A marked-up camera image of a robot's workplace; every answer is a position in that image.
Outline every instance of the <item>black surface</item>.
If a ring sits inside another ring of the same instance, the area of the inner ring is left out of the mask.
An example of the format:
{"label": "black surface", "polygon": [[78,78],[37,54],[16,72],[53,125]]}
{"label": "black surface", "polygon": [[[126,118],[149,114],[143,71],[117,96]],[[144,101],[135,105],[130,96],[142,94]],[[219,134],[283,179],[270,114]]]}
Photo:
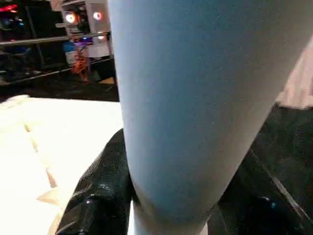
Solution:
{"label": "black surface", "polygon": [[69,80],[67,74],[62,74],[62,77],[47,76],[16,85],[0,87],[0,101],[20,94],[40,98],[119,101],[116,86]]}
{"label": "black surface", "polygon": [[56,234],[126,235],[132,191],[120,130],[81,177]]}
{"label": "black surface", "polygon": [[275,106],[219,202],[227,235],[313,234],[312,147],[313,111]]}

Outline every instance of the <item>black floor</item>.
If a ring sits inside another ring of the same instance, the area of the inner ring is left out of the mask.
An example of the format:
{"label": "black floor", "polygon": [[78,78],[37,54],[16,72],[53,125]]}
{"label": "black floor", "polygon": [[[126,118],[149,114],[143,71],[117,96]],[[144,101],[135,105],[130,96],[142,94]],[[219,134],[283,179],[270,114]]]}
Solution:
{"label": "black floor", "polygon": [[40,98],[119,101],[115,85],[85,83],[59,76],[47,76],[14,85],[1,86],[0,102],[21,94]]}

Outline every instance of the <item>electronic device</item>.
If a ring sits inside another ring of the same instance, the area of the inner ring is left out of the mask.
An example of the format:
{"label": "electronic device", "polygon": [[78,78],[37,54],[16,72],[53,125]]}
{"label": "electronic device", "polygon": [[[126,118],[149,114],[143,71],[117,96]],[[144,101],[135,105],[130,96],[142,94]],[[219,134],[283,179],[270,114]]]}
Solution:
{"label": "electronic device", "polygon": [[[51,9],[50,2],[39,0],[14,0],[0,4],[0,40],[16,41],[23,39],[64,36],[64,28],[56,23],[63,22],[62,14]],[[37,70],[49,70],[66,66],[63,42],[36,44],[29,46],[6,47],[6,53],[24,53],[31,57]]]}
{"label": "electronic device", "polygon": [[[67,0],[61,3],[61,7],[68,35],[110,31],[106,0]],[[87,57],[97,58],[111,54],[105,35],[82,38],[79,46],[87,49]]]}

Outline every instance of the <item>red light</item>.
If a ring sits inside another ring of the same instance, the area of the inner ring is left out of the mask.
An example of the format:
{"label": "red light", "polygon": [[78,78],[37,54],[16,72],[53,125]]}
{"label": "red light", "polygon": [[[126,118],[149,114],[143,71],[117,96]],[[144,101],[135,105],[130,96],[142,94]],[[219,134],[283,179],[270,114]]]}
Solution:
{"label": "red light", "polygon": [[12,10],[13,9],[15,9],[15,8],[17,8],[18,6],[16,5],[16,4],[14,4],[14,5],[8,5],[8,6],[5,6],[5,7],[1,7],[0,8],[0,12],[3,12],[3,11],[11,11],[12,12]]}
{"label": "red light", "polygon": [[102,14],[101,12],[94,12],[93,14],[93,18],[97,21],[101,20],[102,19]]}

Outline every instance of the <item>orange light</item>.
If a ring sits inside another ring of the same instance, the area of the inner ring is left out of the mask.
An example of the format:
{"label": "orange light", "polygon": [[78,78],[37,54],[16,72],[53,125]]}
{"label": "orange light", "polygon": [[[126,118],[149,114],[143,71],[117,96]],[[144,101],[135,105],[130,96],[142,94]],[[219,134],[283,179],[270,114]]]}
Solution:
{"label": "orange light", "polygon": [[72,23],[75,22],[76,17],[75,17],[74,14],[68,14],[68,15],[65,16],[65,19],[66,19],[67,22],[72,24]]}

